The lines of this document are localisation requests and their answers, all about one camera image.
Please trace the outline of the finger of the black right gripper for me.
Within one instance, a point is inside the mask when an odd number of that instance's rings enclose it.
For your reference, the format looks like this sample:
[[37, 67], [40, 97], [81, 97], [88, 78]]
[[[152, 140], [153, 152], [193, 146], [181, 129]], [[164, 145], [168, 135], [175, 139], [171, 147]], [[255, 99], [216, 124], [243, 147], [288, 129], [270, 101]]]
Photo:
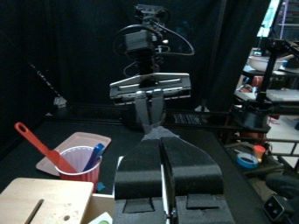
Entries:
[[152, 94], [152, 111], [151, 111], [151, 126], [155, 128], [160, 125], [164, 114], [164, 91], [156, 89]]
[[151, 120], [147, 106], [148, 104], [147, 104], [145, 92], [137, 91], [135, 93], [135, 111], [140, 119], [140, 123], [143, 125], [144, 133], [151, 132]]

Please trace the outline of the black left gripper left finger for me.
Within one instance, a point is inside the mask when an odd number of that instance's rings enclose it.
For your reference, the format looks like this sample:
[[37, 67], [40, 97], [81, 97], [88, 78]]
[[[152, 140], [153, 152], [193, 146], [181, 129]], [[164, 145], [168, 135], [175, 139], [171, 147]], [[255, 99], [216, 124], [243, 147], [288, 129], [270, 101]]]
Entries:
[[112, 224], [165, 224], [160, 143], [167, 136], [164, 127], [153, 128], [117, 165]]

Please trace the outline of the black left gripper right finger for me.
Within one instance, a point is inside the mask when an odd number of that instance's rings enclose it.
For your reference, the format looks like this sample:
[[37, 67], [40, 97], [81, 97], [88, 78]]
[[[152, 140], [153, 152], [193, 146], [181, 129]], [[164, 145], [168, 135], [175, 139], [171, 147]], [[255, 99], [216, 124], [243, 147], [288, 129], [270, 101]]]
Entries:
[[159, 127], [169, 224], [235, 224], [224, 197], [221, 170], [211, 156]]

